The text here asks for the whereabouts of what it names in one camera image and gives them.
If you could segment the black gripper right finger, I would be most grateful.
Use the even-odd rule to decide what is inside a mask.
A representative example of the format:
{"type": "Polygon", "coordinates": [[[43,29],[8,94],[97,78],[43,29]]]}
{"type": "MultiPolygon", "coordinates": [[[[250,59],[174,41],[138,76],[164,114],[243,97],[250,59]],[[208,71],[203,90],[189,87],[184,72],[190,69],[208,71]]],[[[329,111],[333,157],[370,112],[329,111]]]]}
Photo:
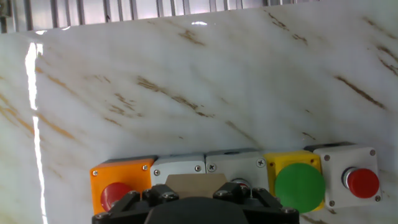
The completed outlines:
{"type": "Polygon", "coordinates": [[[214,199],[237,205],[249,224],[299,224],[298,210],[283,206],[262,187],[250,189],[227,182],[214,193],[214,199]]]}

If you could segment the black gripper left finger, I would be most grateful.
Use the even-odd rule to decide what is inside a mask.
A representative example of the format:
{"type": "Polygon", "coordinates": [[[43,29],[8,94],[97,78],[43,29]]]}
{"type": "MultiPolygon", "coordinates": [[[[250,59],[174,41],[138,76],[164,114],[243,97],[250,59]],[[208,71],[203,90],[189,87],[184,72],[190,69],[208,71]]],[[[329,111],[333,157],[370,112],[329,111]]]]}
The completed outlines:
{"type": "Polygon", "coordinates": [[[139,193],[128,192],[108,212],[92,216],[92,224],[143,224],[158,205],[179,199],[179,194],[165,184],[157,184],[139,193]]]}

